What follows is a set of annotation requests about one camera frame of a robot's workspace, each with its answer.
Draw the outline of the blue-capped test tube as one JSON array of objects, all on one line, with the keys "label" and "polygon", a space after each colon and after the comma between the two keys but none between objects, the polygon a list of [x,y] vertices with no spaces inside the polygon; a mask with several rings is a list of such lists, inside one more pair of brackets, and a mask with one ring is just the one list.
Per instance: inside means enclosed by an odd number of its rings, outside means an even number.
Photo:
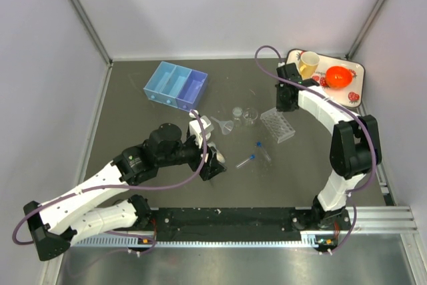
[{"label": "blue-capped test tube", "polygon": [[271,162],[272,159],[271,159],[269,153],[266,151],[264,145],[260,141],[258,141],[256,143],[256,146],[257,146],[258,150],[262,153],[262,155],[264,156],[264,158],[266,159],[266,161],[267,162]]},{"label": "blue-capped test tube", "polygon": [[256,158],[256,156],[254,154],[251,154],[248,158],[242,160],[241,162],[239,162],[236,165],[236,169],[240,169],[243,166],[247,165],[248,163],[250,163],[251,161],[253,161]]}]

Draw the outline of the clear test tube rack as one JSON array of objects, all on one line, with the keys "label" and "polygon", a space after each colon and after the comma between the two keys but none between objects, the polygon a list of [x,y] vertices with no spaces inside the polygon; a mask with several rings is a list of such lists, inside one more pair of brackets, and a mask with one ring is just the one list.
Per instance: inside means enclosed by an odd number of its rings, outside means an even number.
[{"label": "clear test tube rack", "polygon": [[278,144],[290,139],[296,133],[289,121],[284,117],[284,113],[278,111],[275,107],[263,112],[260,120]]}]

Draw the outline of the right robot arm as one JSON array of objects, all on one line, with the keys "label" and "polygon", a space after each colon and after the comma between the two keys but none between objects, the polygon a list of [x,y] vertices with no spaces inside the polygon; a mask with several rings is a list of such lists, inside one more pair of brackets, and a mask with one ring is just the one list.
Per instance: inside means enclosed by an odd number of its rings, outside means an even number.
[{"label": "right robot arm", "polygon": [[331,228],[342,217],[359,182],[382,161],[378,122],[336,103],[317,81],[302,79],[295,63],[280,63],[276,71],[280,79],[276,84],[278,111],[302,109],[332,136],[328,181],[309,211],[292,214],[292,225],[297,230]]}]

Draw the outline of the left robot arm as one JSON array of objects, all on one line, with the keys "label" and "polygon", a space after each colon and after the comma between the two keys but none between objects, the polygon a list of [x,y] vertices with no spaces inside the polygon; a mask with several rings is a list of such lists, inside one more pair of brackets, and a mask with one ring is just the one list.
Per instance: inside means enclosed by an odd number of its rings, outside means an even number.
[{"label": "left robot arm", "polygon": [[133,195],[107,208],[100,204],[156,177],[161,168],[187,164],[204,181],[225,172],[224,160],[208,143],[212,130],[206,117],[194,119],[182,140],[178,126],[164,123],[142,144],[123,150],[66,194],[25,204],[23,211],[38,258],[54,259],[84,239],[118,228],[148,227],[151,209],[143,196]]}]

